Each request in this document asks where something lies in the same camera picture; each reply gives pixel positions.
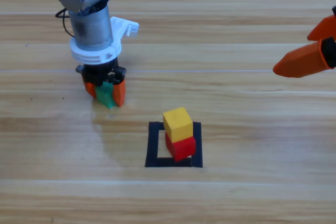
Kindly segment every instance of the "cube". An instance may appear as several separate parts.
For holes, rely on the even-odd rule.
[[[112,97],[113,84],[108,82],[103,82],[103,85],[96,87],[96,98],[97,100],[108,107],[109,109],[114,107],[116,103]]]
[[[164,112],[163,125],[172,143],[193,136],[193,121],[184,107]]]
[[[196,153],[196,140],[194,136],[188,137],[184,140],[173,143],[168,135],[165,133],[166,146],[170,154],[177,163]]]

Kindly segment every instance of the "green block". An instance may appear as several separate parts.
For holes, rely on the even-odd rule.
[[[96,90],[96,99],[108,107],[109,109],[116,106],[116,103],[113,100],[113,84],[108,82],[103,82],[101,87],[95,87]]]

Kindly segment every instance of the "red block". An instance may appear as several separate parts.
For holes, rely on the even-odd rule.
[[[196,140],[193,136],[176,143],[172,143],[168,133],[166,132],[165,138],[167,149],[174,158],[175,162],[179,162],[189,156],[192,156],[196,152]]]

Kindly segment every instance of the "yellow block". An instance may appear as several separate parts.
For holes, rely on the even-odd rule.
[[[193,121],[184,107],[164,112],[163,125],[173,143],[194,135]]]

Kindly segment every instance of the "stacked blocks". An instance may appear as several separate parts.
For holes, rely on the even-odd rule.
[[[177,108],[163,113],[166,147],[179,162],[196,152],[193,136],[193,121],[185,108]]]

